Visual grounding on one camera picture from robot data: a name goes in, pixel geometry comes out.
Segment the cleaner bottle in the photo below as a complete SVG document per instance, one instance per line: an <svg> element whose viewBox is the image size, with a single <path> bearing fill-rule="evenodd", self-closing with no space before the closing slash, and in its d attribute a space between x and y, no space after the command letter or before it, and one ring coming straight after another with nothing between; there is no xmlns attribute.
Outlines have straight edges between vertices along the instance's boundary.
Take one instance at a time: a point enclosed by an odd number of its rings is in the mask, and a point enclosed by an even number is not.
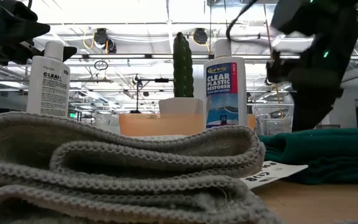
<svg viewBox="0 0 358 224"><path fill-rule="evenodd" d="M215 59L204 64L206 127L247 125L246 67L231 56L227 39L215 43Z"/></svg>
<svg viewBox="0 0 358 224"><path fill-rule="evenodd" d="M70 68L62 62L63 49L50 41L44 57L32 58L27 112L67 117Z"/></svg>

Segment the white paper card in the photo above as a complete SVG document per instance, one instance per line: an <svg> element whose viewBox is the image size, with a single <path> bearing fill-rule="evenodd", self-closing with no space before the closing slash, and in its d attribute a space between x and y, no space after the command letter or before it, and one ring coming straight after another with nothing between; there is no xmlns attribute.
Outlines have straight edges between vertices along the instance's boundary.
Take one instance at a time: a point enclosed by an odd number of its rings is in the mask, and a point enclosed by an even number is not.
<svg viewBox="0 0 358 224"><path fill-rule="evenodd" d="M284 177L289 177L299 171L308 168L308 165L293 166L278 162L265 161L262 170L252 176L241 178L249 189L271 183Z"/></svg>

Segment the green cactus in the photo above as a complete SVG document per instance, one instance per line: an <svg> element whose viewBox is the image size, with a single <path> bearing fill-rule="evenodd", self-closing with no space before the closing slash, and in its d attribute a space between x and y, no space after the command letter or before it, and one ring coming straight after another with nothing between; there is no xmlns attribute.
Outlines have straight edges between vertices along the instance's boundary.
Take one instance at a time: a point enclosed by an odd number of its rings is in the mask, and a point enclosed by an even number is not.
<svg viewBox="0 0 358 224"><path fill-rule="evenodd" d="M173 86L175 97L194 97L191 50L181 32L173 41Z"/></svg>

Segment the wooden table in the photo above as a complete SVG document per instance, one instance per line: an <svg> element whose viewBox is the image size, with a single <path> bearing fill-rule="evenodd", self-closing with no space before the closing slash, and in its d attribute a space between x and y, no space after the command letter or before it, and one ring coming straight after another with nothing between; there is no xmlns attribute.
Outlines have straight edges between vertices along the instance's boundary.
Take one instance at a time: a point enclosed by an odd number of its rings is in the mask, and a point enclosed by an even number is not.
<svg viewBox="0 0 358 224"><path fill-rule="evenodd" d="M276 181L252 191L287 224L358 220L358 185L301 185Z"/></svg>

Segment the green fabric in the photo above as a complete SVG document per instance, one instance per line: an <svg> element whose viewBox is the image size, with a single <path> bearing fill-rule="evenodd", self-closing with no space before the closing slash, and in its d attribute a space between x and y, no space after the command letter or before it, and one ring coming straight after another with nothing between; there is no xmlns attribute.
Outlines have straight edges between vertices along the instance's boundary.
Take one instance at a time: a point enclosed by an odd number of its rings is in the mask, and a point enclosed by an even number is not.
<svg viewBox="0 0 358 224"><path fill-rule="evenodd" d="M302 184L358 184L358 128L259 136L266 161L309 168L288 178Z"/></svg>

